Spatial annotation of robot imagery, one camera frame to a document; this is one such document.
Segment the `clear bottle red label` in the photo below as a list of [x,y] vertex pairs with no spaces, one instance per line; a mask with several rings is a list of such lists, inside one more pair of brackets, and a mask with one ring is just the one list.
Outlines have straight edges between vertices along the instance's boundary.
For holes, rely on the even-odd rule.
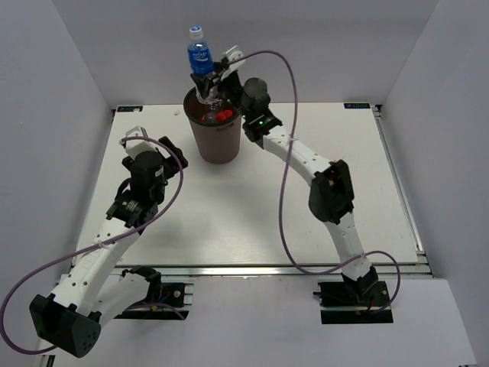
[[216,119],[218,122],[224,122],[230,119],[232,116],[233,116],[233,111],[230,109],[226,109],[221,112],[218,112],[216,115]]

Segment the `small red-cap bottle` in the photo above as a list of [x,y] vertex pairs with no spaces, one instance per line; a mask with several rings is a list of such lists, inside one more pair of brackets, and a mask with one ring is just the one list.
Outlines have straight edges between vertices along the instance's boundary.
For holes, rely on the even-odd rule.
[[218,112],[207,112],[205,115],[202,116],[201,118],[201,123],[205,125],[216,125],[220,122],[219,120],[219,113]]

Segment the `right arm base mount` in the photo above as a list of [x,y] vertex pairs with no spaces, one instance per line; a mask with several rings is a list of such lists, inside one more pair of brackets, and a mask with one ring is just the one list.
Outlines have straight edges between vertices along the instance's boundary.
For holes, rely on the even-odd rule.
[[344,283],[327,281],[318,283],[313,296],[319,301],[321,322],[324,325],[367,325],[393,323],[387,285],[377,282],[362,299],[348,292]]

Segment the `Pocari Sweat blue bottle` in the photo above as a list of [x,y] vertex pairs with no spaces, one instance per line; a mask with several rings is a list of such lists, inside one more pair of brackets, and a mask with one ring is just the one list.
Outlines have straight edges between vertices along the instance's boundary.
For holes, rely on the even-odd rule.
[[[211,50],[204,38],[203,29],[200,26],[192,26],[189,29],[189,36],[191,42],[187,47],[187,53],[191,73],[207,76],[212,73],[215,68]],[[222,106],[222,101],[219,98],[217,98],[217,100],[198,101],[214,111],[217,111]]]

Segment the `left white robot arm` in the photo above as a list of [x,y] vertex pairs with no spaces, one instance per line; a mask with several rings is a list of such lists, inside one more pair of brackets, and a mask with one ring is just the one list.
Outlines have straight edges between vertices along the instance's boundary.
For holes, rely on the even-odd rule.
[[162,216],[168,181],[188,162],[166,136],[154,140],[136,132],[122,145],[122,164],[131,176],[119,186],[94,247],[78,256],[48,296],[37,295],[29,306],[38,336],[76,358],[90,352],[109,321],[134,305],[155,304],[163,293],[160,272],[148,266],[125,270],[117,285],[102,287],[123,254]]

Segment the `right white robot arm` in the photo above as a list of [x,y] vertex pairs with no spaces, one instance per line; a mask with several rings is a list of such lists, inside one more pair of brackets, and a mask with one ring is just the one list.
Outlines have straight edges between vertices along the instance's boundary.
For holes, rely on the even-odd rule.
[[242,128],[249,141],[283,160],[287,170],[294,170],[305,180],[309,210],[325,225],[338,253],[346,298],[353,304],[364,304],[371,298],[378,276],[355,228],[355,195],[348,165],[343,160],[329,161],[293,139],[270,110],[263,80],[250,78],[241,83],[236,72],[190,77],[203,95],[216,88],[243,118]]

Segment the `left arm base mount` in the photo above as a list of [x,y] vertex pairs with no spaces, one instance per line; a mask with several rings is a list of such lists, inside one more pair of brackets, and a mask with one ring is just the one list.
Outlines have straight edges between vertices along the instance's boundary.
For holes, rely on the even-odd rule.
[[193,303],[194,283],[187,279],[168,278],[154,268],[138,266],[124,269],[119,280],[127,275],[143,278],[148,284],[147,295],[115,317],[120,320],[185,320]]

